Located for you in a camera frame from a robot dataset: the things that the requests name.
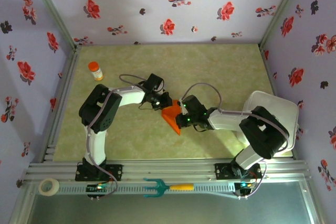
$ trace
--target orange bottle cap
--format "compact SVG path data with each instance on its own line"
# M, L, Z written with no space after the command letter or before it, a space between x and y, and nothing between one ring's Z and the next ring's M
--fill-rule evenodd
M96 71L98 71L98 69L99 69L99 65L98 65L98 63L95 62L95 61L90 62L90 63L89 63L89 69L90 69L90 71L92 71L92 72L96 72Z

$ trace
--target floral wallpaper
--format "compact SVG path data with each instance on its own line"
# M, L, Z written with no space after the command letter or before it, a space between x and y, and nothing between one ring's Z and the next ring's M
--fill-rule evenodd
M281 0L52 0L82 45L261 41ZM290 30L291 20L284 25Z
M277 94L299 109L296 150L311 169L326 223L336 213L336 5L291 0L263 48Z
M0 0L0 223L45 141L70 47L42 0Z

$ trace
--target orange block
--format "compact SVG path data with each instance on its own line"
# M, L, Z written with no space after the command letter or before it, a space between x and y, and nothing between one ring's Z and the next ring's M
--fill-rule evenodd
M181 129L179 129L176 124L176 116L182 113L181 107L177 105L178 100L173 100L173 106L164 108L161 112L161 116L166 120L166 122L173 128L173 130L180 135Z

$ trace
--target masking tape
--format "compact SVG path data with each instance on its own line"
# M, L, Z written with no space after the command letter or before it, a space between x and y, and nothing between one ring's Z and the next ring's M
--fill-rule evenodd
M46 190L48 184L51 184L51 188ZM52 196L58 192L59 189L59 182L54 178L45 178L41 181L40 185L38 186L38 192L43 196Z

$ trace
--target glass panel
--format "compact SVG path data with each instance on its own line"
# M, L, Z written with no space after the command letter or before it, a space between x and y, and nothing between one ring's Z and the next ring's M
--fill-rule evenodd
M37 195L29 223L308 224L304 203L297 182L265 183L248 200L181 194L114 195L92 202L86 195Z

